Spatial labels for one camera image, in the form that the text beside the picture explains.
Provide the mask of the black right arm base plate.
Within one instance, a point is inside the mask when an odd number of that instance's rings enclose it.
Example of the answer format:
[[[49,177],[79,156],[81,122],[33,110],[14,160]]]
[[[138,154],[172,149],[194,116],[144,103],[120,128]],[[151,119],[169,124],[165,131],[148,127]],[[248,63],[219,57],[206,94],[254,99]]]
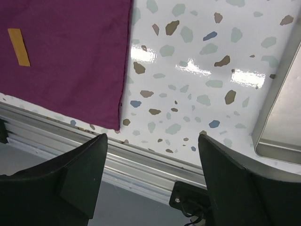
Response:
[[[211,210],[211,203],[206,189],[181,181],[176,181],[169,199],[169,206],[180,210],[188,218],[205,217]]]

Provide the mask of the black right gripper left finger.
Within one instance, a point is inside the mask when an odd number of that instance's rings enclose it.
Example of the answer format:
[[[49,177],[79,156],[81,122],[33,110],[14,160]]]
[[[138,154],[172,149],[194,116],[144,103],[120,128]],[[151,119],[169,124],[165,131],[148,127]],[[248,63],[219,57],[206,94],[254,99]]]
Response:
[[[94,216],[108,137],[0,177],[2,226],[86,226]]]

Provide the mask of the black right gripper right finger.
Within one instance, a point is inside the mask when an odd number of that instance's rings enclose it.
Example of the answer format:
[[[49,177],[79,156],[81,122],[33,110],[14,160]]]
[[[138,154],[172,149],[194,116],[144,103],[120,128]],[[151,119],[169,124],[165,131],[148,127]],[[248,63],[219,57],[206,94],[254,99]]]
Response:
[[[301,177],[201,134],[198,150],[213,226],[299,226]]]

